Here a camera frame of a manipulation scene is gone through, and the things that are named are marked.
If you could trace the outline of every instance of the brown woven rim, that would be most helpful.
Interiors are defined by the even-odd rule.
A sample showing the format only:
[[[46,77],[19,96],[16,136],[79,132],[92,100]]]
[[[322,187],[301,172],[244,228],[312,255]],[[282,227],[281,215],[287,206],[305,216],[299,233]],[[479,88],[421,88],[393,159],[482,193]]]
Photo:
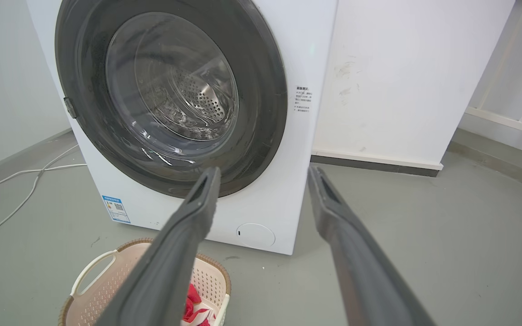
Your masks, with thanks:
[[[116,250],[118,250],[118,252],[122,252],[122,250],[124,250],[130,246],[133,246],[136,244],[151,244],[152,241],[153,241],[152,238],[135,239],[132,241],[128,241],[127,243],[119,246]],[[221,265],[216,260],[214,260],[211,257],[206,256],[204,254],[197,254],[197,258],[202,260],[203,262],[206,262],[207,264],[215,266],[215,268],[217,268],[221,272],[221,274],[223,274],[225,283],[227,285],[227,294],[231,295],[231,279],[228,276],[227,270],[223,267],[223,265]],[[66,300],[66,302],[64,302],[64,305],[62,306],[62,309],[60,310],[60,318],[58,319],[58,326],[66,326],[66,318],[68,317],[68,310],[70,310],[70,306],[72,305],[73,301],[74,301],[74,297],[72,297],[70,295],[68,297],[68,299]]]

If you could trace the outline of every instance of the floor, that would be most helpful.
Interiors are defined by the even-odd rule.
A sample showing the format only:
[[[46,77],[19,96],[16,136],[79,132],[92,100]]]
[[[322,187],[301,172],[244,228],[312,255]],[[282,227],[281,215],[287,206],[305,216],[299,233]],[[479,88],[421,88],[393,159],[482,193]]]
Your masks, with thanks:
[[[75,144],[72,134],[0,165],[0,179]],[[83,163],[79,151],[55,165]],[[522,325],[522,184],[447,153],[438,177],[321,165],[441,326]],[[0,185],[0,220],[35,174]],[[204,241],[232,281],[225,325],[346,324],[328,244],[306,194],[293,256]],[[0,325],[51,325],[93,258],[156,231],[114,223],[86,167],[50,171],[0,227]]]

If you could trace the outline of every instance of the wall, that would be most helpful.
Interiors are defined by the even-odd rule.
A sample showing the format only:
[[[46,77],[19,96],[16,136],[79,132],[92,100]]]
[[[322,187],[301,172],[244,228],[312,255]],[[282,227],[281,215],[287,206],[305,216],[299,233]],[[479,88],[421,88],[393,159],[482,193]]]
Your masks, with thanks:
[[[441,169],[513,0],[340,0],[314,154]]]
[[[493,77],[495,77],[497,66],[503,57],[506,45],[511,39],[521,11],[522,0],[519,0],[513,7],[509,21],[503,29],[493,56],[488,62],[487,68],[470,100],[470,107],[479,107],[483,101],[485,91]],[[495,79],[495,83],[493,83],[491,91],[485,98],[481,109],[516,120],[522,115],[522,26],[516,35],[506,63],[503,65],[499,77]],[[522,131],[520,130],[468,114],[464,115],[459,127],[522,150]]]
[[[0,160],[69,128],[25,0],[0,0]]]

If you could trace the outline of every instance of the power cord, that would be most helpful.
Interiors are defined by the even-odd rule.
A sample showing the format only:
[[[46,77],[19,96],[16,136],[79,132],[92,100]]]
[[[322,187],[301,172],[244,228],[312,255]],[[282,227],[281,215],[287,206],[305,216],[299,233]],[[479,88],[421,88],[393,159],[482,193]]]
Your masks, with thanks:
[[[23,206],[23,204],[25,204],[27,202],[27,200],[29,200],[29,198],[31,197],[31,195],[34,193],[35,191],[35,186],[38,184],[38,180],[39,180],[39,177],[45,172],[45,171],[54,171],[54,170],[59,170],[59,169],[66,169],[66,168],[73,168],[73,167],[85,167],[86,164],[72,164],[72,165],[62,165],[60,167],[55,167],[55,168],[48,168],[50,165],[52,165],[53,163],[55,163],[56,161],[58,161],[58,159],[62,158],[64,155],[66,155],[69,151],[73,150],[74,148],[78,147],[78,145],[70,148],[69,150],[67,151],[64,151],[64,153],[60,154],[58,157],[52,159],[52,161],[50,161],[49,163],[47,163],[45,165],[45,167],[43,167],[42,169],[39,169],[39,170],[25,170],[25,171],[20,171],[18,173],[13,173],[13,175],[10,175],[8,177],[6,177],[5,179],[1,180],[0,183],[4,183],[6,182],[7,180],[9,179],[12,179],[13,177],[16,177],[18,175],[22,175],[22,174],[25,174],[25,173],[38,173],[38,175],[35,177],[35,181],[34,181],[34,185],[33,187],[31,187],[31,191],[29,192],[29,194],[27,195],[27,197],[23,200],[23,202],[21,202],[21,204],[19,204],[19,206],[13,210],[13,212],[11,214],[9,214],[8,217],[6,217],[3,221],[0,221],[0,226],[2,224],[4,224],[7,220],[9,220],[13,214],[15,214],[17,211],[19,211],[19,209]]]

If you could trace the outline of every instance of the plastic basket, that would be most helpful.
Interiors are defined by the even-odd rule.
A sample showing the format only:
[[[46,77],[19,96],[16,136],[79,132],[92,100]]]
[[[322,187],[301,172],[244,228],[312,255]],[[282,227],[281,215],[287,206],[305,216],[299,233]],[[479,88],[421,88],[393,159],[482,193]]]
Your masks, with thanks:
[[[136,265],[138,258],[142,257],[151,243],[152,239],[149,238],[133,240],[91,261],[76,279],[70,296],[60,311],[58,325],[93,326]],[[80,291],[79,287],[87,273],[108,258],[112,258],[108,266],[90,285]],[[225,268],[212,258],[197,254],[191,283],[197,289],[203,303],[215,313],[216,320],[213,326],[222,326],[231,294],[231,281]]]

